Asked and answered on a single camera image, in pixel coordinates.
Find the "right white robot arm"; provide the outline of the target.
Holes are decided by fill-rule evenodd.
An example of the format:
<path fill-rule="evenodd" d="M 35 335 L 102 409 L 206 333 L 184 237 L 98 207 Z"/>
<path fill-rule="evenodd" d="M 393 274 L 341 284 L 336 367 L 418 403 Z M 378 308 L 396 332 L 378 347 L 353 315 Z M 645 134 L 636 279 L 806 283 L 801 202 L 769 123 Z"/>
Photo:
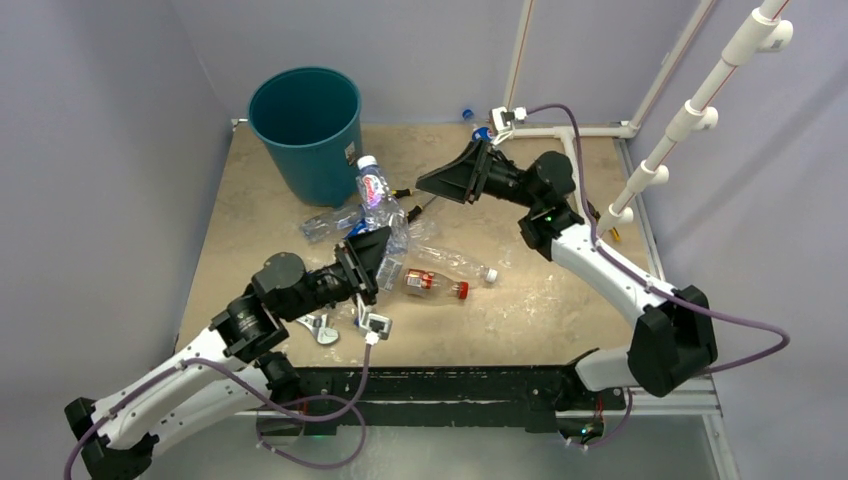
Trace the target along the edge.
<path fill-rule="evenodd" d="M 706 295 L 650 275 L 595 238 L 569 204 L 577 185 L 565 154 L 547 151 L 522 169 L 495 147 L 472 141 L 415 186 L 460 204 L 490 195 L 526 207 L 518 225 L 527 246 L 577 275 L 631 324 L 629 346 L 595 350 L 573 362 L 575 371 L 561 381 L 569 404 L 584 407 L 613 387 L 664 397 L 717 360 Z"/>

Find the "long clear bottle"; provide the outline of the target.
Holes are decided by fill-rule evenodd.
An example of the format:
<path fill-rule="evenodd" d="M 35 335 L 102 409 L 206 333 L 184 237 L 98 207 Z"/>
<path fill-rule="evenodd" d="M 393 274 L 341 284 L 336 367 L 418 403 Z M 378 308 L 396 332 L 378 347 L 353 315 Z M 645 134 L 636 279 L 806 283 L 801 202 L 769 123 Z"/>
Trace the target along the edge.
<path fill-rule="evenodd" d="M 410 254 L 418 260 L 445 269 L 462 278 L 479 280 L 488 285 L 494 285 L 498 280 L 497 269 L 456 250 L 418 243 L 410 248 Z"/>

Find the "purple label clear bottle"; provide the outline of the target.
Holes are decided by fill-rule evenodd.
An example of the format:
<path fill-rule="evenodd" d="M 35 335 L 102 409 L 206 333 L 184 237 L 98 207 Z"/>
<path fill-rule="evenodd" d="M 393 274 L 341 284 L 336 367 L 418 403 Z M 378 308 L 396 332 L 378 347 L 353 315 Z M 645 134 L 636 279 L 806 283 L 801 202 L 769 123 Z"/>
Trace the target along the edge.
<path fill-rule="evenodd" d="M 364 211 L 365 230 L 389 227 L 391 233 L 386 252 L 390 255 L 405 255 L 409 247 L 406 211 L 394 197 L 374 156 L 363 156 L 357 160 L 356 165 L 359 170 L 357 185 Z"/>

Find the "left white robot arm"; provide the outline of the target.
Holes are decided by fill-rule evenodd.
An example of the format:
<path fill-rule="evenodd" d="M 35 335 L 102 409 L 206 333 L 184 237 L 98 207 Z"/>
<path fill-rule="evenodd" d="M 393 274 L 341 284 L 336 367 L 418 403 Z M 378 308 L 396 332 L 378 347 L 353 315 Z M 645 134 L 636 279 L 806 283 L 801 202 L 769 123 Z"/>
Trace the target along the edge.
<path fill-rule="evenodd" d="M 302 411 L 309 399 L 278 345 L 289 335 L 288 323 L 347 300 L 366 327 L 390 236 L 380 227 L 344 239 L 332 264 L 312 270 L 294 253 L 270 256 L 244 292 L 184 348 L 107 397 L 70 402 L 64 413 L 76 442 L 63 477 L 82 461 L 93 479 L 135 479 L 170 446 L 259 406 L 302 423 L 335 420 L 335 413 Z"/>

